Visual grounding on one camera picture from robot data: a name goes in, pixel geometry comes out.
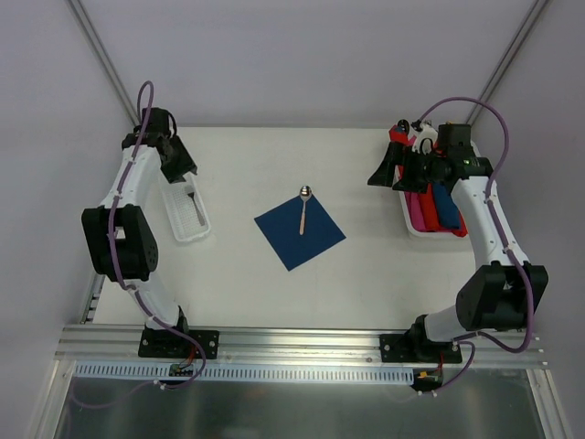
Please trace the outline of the blue paper napkin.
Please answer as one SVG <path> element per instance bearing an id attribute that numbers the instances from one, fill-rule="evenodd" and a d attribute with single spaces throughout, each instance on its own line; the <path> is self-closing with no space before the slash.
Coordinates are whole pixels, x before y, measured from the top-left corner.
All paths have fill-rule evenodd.
<path id="1" fill-rule="evenodd" d="M 287 271 L 346 238 L 316 197 L 306 202 L 304 232 L 301 233 L 302 209 L 303 202 L 295 197 L 254 219 Z"/>

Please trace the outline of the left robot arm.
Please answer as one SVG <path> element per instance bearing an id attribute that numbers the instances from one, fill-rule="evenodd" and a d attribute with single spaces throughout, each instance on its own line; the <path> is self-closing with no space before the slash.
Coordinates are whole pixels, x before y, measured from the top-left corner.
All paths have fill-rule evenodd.
<path id="1" fill-rule="evenodd" d="M 81 223 L 96 273 L 129 293 L 145 326 L 163 330 L 159 346 L 172 357 L 188 352 L 191 336 L 184 313 L 157 274 L 157 241 L 144 213 L 155 180 L 183 187 L 197 172 L 166 109 L 142 110 L 142 123 L 122 140 L 122 162 L 99 206 L 84 209 Z"/>

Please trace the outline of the small white basket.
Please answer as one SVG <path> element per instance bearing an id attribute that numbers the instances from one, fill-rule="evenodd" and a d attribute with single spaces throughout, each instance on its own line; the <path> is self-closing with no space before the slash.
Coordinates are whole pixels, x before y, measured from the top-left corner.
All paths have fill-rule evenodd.
<path id="1" fill-rule="evenodd" d="M 197 187 L 193 174 L 183 176 L 183 180 L 169 183 L 165 177 L 159 177 L 159 188 L 165 205 L 167 217 L 175 240 L 181 244 L 205 239 L 211 232 L 207 210 Z M 205 216 L 206 225 L 200 227 L 197 215 L 187 191 L 195 193 L 195 200 Z"/>

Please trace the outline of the large white tray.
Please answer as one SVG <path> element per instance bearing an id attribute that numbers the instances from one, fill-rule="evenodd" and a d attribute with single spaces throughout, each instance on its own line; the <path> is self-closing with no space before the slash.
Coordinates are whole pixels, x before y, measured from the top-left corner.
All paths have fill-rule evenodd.
<path id="1" fill-rule="evenodd" d="M 388 131 L 387 152 L 367 183 L 401 193 L 403 213 L 412 234 L 452 234 L 459 238 L 468 235 L 451 191 L 457 181 L 480 176 L 486 169 L 475 157 L 470 132 L 467 124 L 412 128 L 406 120 Z"/>

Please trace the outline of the aluminium rail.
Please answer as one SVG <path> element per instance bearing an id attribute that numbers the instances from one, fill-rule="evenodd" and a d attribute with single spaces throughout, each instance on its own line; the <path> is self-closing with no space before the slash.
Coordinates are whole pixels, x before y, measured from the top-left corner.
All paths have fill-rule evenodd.
<path id="1" fill-rule="evenodd" d="M 137 325 L 67 325 L 56 359 L 135 360 L 143 328 Z M 219 327 L 217 363 L 294 366 L 377 367 L 382 364 L 379 330 Z M 484 338 L 474 341 L 478 369 L 547 369 L 539 337 L 511 354 Z"/>

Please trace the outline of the pink napkin roll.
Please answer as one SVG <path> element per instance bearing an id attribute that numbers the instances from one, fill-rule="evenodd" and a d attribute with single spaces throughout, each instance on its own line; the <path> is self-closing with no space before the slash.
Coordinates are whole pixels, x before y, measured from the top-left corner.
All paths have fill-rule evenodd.
<path id="1" fill-rule="evenodd" d="M 412 228 L 416 232 L 426 232 L 424 217 L 420 207 L 420 198 L 417 193 L 406 192 L 405 199 L 409 211 L 409 218 Z"/>

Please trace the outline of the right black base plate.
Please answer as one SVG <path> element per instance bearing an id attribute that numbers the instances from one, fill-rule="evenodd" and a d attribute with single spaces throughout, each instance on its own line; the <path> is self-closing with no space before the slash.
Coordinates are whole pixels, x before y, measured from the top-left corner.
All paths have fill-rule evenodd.
<path id="1" fill-rule="evenodd" d="M 463 356 L 451 342 L 418 340 L 407 333 L 381 334 L 379 352 L 384 363 L 444 363 L 461 364 Z"/>

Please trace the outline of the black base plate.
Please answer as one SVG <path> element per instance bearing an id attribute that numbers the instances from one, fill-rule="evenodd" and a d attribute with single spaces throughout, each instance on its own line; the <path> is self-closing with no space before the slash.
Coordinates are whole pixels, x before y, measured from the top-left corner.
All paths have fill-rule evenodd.
<path id="1" fill-rule="evenodd" d="M 381 334 L 379 352 L 384 363 L 444 363 L 461 364 L 463 356 L 451 342 L 418 340 L 407 333 Z"/>
<path id="2" fill-rule="evenodd" d="M 216 359 L 218 356 L 219 336 L 217 330 L 189 330 L 189 336 L 203 348 L 206 359 Z M 195 351 L 195 358 L 201 359 L 197 348 L 182 337 L 176 336 L 167 330 L 153 330 L 145 328 L 142 331 L 138 357 L 146 359 L 187 359 L 191 350 Z"/>

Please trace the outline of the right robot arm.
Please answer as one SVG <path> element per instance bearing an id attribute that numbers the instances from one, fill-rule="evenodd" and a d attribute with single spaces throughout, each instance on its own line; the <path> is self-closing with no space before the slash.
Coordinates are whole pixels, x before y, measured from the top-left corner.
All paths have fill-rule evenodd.
<path id="1" fill-rule="evenodd" d="M 381 336 L 383 361 L 457 364 L 459 346 L 475 337 L 513 354 L 529 347 L 548 273 L 517 243 L 494 176 L 489 159 L 476 154 L 468 124 L 400 120 L 390 129 L 387 152 L 367 183 L 405 194 L 433 184 L 445 189 L 466 226 L 475 272 L 452 306 L 419 316 L 401 336 Z"/>

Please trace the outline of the wooden handle spoon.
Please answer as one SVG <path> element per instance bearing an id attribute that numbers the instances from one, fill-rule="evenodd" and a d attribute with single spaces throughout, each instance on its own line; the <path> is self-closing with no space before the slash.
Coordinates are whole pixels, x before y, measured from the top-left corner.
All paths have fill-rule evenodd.
<path id="1" fill-rule="evenodd" d="M 301 236 L 304 235 L 304 230 L 305 230 L 305 222 L 306 222 L 306 205 L 307 202 L 310 200 L 310 198 L 313 195 L 313 191 L 309 186 L 303 186 L 300 189 L 299 192 L 299 197 L 302 201 L 302 211 L 301 211 L 301 217 L 300 217 L 300 226 L 299 226 L 299 234 Z"/>

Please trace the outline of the silver fork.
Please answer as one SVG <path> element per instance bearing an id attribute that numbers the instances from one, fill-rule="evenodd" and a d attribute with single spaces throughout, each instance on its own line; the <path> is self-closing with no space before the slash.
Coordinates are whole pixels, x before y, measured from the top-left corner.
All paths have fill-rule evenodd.
<path id="1" fill-rule="evenodd" d="M 194 192 L 190 192 L 187 191 L 187 196 L 191 199 L 192 203 L 193 203 L 193 207 L 195 209 L 195 213 L 197 215 L 197 222 L 199 224 L 200 227 L 203 227 L 206 225 L 206 220 L 205 220 L 205 216 L 203 215 L 202 211 L 199 209 L 197 202 L 195 200 L 195 193 Z"/>

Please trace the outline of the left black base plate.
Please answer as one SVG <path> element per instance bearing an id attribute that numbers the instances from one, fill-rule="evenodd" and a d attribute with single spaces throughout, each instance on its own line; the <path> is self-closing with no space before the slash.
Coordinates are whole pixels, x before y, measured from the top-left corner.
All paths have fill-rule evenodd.
<path id="1" fill-rule="evenodd" d="M 206 359 L 216 359 L 218 356 L 219 336 L 217 330 L 189 330 L 189 336 L 203 348 Z M 153 330 L 145 328 L 142 331 L 138 357 L 146 359 L 187 359 L 191 350 L 195 351 L 195 358 L 201 359 L 197 348 L 182 337 L 176 336 L 167 330 Z"/>

